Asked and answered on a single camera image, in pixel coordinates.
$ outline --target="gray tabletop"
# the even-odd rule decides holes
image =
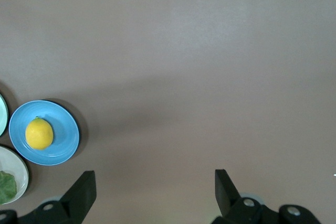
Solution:
[[[336,0],[0,0],[9,112],[49,99],[81,129],[27,161],[19,215],[95,170],[84,223],[210,223],[214,171],[277,210],[336,215]],[[8,130],[0,144],[12,146]]]

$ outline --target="green leaf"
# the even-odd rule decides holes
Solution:
[[[16,195],[16,182],[12,174],[0,171],[0,205],[9,202]]]

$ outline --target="white plate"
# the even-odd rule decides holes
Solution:
[[[17,194],[10,202],[5,203],[8,204],[16,201],[26,191],[29,181],[28,169],[19,155],[8,148],[0,146],[0,170],[15,177]]]

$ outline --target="lemon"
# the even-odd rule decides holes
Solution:
[[[44,150],[52,143],[54,138],[50,124],[39,117],[33,119],[26,128],[27,144],[36,150]]]

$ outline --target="plate rim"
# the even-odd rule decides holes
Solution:
[[[15,199],[15,197],[17,197],[17,195],[15,195],[14,199],[12,199],[11,201],[9,202],[6,202],[6,203],[3,203],[2,205],[5,205],[5,204],[9,204],[9,203],[12,203],[18,199],[20,199],[22,197],[23,194],[25,194],[27,188],[28,188],[28,185],[29,185],[29,169],[27,167],[27,164],[24,162],[24,160],[20,157],[20,155],[18,155],[16,152],[14,152],[13,150],[11,150],[10,148],[6,147],[6,146],[3,146],[3,145],[0,145],[0,149],[4,149],[5,151],[8,151],[9,153],[13,154],[14,156],[16,156],[19,160],[20,160],[20,163],[22,163],[23,167],[25,168],[25,174],[27,175],[27,183],[24,184],[24,190],[23,192],[21,193],[21,195],[18,196],[17,199]]]
[[[4,126],[3,126],[3,130],[0,128],[0,136],[5,132],[5,130],[6,130],[6,127],[7,127],[7,125],[8,125],[8,117],[9,117],[9,114],[8,114],[8,106],[7,106],[7,103],[6,103],[6,101],[5,101],[5,98],[0,94],[0,107],[2,107],[3,106],[3,108],[4,108],[4,111],[6,112],[6,122],[5,122],[5,124],[4,124]]]
[[[63,160],[63,161],[61,161],[61,162],[56,162],[56,163],[52,163],[52,164],[46,164],[46,163],[43,163],[43,162],[38,162],[38,161],[32,160],[31,158],[26,157],[24,154],[22,154],[21,151],[15,146],[15,144],[14,144],[14,142],[13,142],[13,140],[12,140],[11,127],[10,127],[10,126],[11,126],[11,124],[12,124],[12,119],[13,119],[15,113],[16,113],[19,109],[21,109],[23,106],[26,106],[26,105],[28,105],[28,104],[30,104],[30,103],[40,103],[40,102],[48,103],[48,104],[52,104],[52,105],[54,105],[54,106],[56,106],[56,107],[62,109],[63,111],[65,111],[65,112],[68,114],[68,116],[72,119],[72,121],[74,122],[74,125],[75,125],[75,127],[76,127],[76,132],[78,133],[78,137],[77,137],[77,139],[76,139],[76,147],[74,148],[73,152],[71,152],[71,155],[70,155],[67,159],[65,159],[65,160]],[[61,106],[60,104],[58,104],[58,103],[56,103],[56,102],[52,102],[52,101],[49,101],[49,100],[33,100],[33,101],[29,101],[29,102],[26,102],[26,103],[20,105],[20,106],[14,111],[13,115],[12,115],[11,118],[10,118],[10,121],[9,121],[9,124],[8,124],[8,131],[9,131],[9,138],[11,139],[11,142],[12,142],[12,144],[14,145],[15,149],[16,149],[16,150],[17,150],[17,151],[18,151],[18,152],[19,152],[25,159],[27,159],[27,160],[29,160],[29,161],[35,163],[35,164],[38,164],[38,165],[44,165],[44,166],[54,166],[54,165],[59,165],[59,164],[62,164],[62,163],[64,163],[64,162],[66,162],[67,160],[71,159],[71,158],[73,157],[73,155],[75,154],[75,152],[77,151],[78,146],[79,146],[79,142],[80,142],[80,131],[79,131],[78,123],[77,123],[77,121],[75,120],[75,118],[72,116],[72,114],[71,114],[66,108],[64,108],[63,106]]]

